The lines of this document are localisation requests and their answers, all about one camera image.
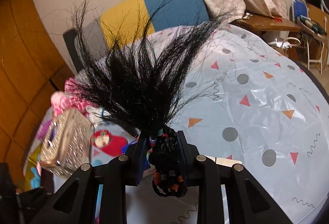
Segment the red christmas sock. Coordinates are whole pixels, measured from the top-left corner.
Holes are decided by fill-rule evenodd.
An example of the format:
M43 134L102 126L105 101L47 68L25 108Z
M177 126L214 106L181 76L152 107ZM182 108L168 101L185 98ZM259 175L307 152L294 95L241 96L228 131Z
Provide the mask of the red christmas sock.
M112 135L108 130L95 132L90 140L94 147L112 157L123 154L124 147L128 145L124 137Z

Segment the black hair wig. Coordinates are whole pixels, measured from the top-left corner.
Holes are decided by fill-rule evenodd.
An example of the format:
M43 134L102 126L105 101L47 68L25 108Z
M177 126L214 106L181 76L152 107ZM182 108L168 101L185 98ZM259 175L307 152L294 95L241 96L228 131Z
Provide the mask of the black hair wig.
M149 138L150 162L155 166L152 187L162 197L187 192L179 162L175 131L168 123L188 104L183 85L193 62L229 16L211 17L199 25L180 28L161 51L148 34L123 44L115 38L97 60L79 42L83 69L75 78L77 96L105 110L105 120L136 139Z

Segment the blue plush toy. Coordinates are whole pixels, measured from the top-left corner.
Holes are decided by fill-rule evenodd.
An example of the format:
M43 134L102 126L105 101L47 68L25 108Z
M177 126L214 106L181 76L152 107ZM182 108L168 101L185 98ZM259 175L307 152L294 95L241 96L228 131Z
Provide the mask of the blue plush toy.
M30 180L32 189L41 187L41 170L42 168L39 162L36 162L36 164L30 168L30 171L33 175L32 179Z

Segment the ornate silver tissue box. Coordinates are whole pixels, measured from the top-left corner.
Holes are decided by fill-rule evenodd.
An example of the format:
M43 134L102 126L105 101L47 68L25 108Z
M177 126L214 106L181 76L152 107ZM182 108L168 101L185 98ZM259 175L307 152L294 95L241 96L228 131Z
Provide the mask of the ornate silver tissue box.
M70 177L89 162L93 130L90 120L75 108L53 118L42 142L41 167L61 178Z

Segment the patterned white tablecloth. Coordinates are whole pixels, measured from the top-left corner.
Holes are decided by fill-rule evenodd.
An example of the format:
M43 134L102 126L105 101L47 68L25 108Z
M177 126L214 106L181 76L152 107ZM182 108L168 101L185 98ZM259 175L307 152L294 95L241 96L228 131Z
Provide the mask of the patterned white tablecloth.
M183 27L148 34L156 51ZM244 166L293 223L315 223L328 202L328 95L304 66L258 36L233 25L218 29L192 64L183 85L188 104L168 126L182 130L200 153ZM92 135L108 130L137 139L88 107ZM26 174L40 162L34 140ZM109 162L90 140L89 161Z

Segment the pink plush toy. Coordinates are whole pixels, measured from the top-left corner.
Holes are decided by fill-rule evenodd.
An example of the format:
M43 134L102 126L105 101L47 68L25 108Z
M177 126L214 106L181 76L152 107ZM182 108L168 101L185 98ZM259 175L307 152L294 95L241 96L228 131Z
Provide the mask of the pink plush toy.
M56 91L51 95L50 102L53 110L53 116L57 117L68 109L77 109L82 115L89 115L87 109L92 104L84 99L80 99L76 89L77 82L75 78L69 78L64 84L64 91Z

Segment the purple cardboard box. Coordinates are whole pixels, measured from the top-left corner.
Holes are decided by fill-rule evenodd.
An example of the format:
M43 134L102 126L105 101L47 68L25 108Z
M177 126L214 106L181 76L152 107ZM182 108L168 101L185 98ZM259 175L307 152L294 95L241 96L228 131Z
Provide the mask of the purple cardboard box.
M41 124L36 132L35 139L37 139L39 141L43 141L46 136L46 133L48 132L48 129L49 129L49 126L51 123L52 123L52 119L41 122Z

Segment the orange wooden cabinet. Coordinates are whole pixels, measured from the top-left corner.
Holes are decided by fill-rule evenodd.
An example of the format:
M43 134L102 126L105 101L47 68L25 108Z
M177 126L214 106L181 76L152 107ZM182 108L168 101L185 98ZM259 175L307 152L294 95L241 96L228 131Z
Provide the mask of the orange wooden cabinet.
M50 39L33 0L1 0L1 162L23 179L23 157L51 94L73 72Z

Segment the grey yellow blue chair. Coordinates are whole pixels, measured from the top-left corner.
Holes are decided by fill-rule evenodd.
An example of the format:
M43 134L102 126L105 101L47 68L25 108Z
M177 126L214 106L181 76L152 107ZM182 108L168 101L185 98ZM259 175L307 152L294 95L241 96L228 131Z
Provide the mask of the grey yellow blue chair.
M199 25L209 20L203 0L125 0L102 14L97 14L84 0L75 7L73 28L63 34L71 62L77 72L80 60L79 42L85 42L96 59L106 55L115 38L129 44L143 33L153 34L179 26Z

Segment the wooden side table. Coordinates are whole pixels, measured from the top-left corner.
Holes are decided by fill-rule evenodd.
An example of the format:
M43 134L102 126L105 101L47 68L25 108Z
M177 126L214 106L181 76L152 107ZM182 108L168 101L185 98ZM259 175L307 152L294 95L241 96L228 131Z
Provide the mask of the wooden side table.
M297 38L301 27L285 18L273 18L261 15L245 15L231 24L243 28L263 39L273 49L291 60L298 60L296 48L301 46Z

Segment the white metal chair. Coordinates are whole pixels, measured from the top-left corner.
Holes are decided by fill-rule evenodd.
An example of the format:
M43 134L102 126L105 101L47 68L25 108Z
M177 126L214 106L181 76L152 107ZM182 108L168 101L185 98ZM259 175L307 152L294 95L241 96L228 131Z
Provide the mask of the white metal chair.
M307 68L315 64L322 74L328 59L328 13L304 0L292 0L291 10L293 22L301 27Z

